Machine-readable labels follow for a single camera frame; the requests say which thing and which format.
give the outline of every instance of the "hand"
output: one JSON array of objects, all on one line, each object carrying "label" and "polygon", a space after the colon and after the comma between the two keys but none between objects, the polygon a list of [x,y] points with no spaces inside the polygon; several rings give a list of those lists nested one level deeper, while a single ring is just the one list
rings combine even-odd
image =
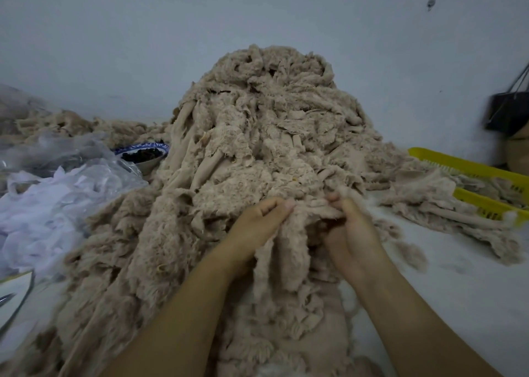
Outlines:
[{"label": "hand", "polygon": [[323,243],[327,247],[334,266],[353,284],[379,267],[384,267],[389,259],[380,243],[380,237],[371,220],[363,214],[354,200],[340,198],[337,193],[327,195],[329,204],[341,210],[345,220],[327,224],[323,233]]},{"label": "hand", "polygon": [[294,209],[293,199],[265,199],[242,212],[227,237],[215,248],[231,277],[248,271],[255,251],[279,228]]}]

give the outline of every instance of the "yellow plastic basket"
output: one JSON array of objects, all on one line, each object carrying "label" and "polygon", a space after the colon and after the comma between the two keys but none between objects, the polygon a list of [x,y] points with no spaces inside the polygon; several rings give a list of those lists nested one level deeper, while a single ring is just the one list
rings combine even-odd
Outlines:
[{"label": "yellow plastic basket", "polygon": [[[427,161],[434,166],[440,167],[451,174],[465,174],[473,178],[499,177],[510,180],[512,189],[522,194],[524,201],[529,203],[529,177],[514,172],[499,170],[484,164],[473,161],[459,159],[443,153],[434,152],[422,147],[412,147],[408,153],[419,160]],[[501,220],[502,214],[506,211],[515,211],[518,214],[516,226],[529,220],[529,211],[521,210],[501,201],[490,199],[477,193],[469,192],[465,189],[455,188],[454,197],[458,200],[470,203],[478,207],[478,213],[485,218]]]}]

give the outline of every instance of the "black bag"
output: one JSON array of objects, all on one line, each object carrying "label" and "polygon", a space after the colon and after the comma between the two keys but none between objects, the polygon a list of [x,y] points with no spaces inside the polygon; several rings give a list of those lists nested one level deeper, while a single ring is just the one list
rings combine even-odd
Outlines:
[{"label": "black bag", "polygon": [[529,86],[523,91],[520,87],[529,74],[529,64],[505,93],[492,96],[490,101],[490,116],[485,125],[491,131],[503,132],[512,136],[529,121]]}]

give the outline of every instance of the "blue and white bowl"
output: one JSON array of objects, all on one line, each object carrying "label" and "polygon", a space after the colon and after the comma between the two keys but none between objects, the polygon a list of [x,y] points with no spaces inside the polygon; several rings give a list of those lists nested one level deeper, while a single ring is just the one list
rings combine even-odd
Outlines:
[{"label": "blue and white bowl", "polygon": [[114,150],[114,154],[121,158],[124,153],[136,153],[138,150],[143,148],[155,148],[160,152],[160,156],[155,159],[144,161],[142,163],[136,163],[136,166],[140,169],[143,175],[149,174],[156,165],[169,153],[169,145],[165,143],[147,142],[133,144],[127,147],[122,147]]}]

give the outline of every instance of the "white wall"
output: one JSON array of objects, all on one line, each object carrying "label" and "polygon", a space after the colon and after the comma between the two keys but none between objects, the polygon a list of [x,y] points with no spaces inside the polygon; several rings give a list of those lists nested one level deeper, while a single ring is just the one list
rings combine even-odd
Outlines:
[{"label": "white wall", "polygon": [[492,161],[485,103],[529,61],[529,0],[0,0],[0,83],[84,116],[165,120],[251,43],[333,64],[387,140]]}]

